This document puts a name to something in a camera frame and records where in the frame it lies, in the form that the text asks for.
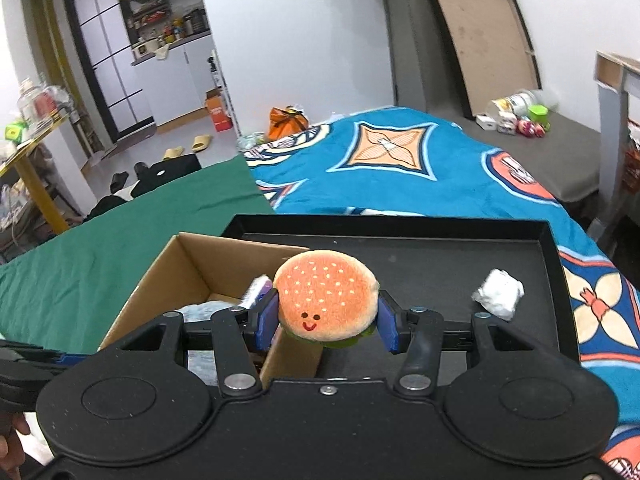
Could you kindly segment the person left hand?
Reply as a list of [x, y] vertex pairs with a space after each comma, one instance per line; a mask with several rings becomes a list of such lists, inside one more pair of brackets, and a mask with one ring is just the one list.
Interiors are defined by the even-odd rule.
[[12, 429], [7, 437], [1, 437], [1, 470], [12, 480], [21, 479], [21, 466], [24, 465], [26, 455], [20, 439], [20, 434], [30, 434], [29, 424], [23, 413], [15, 413], [11, 420]]

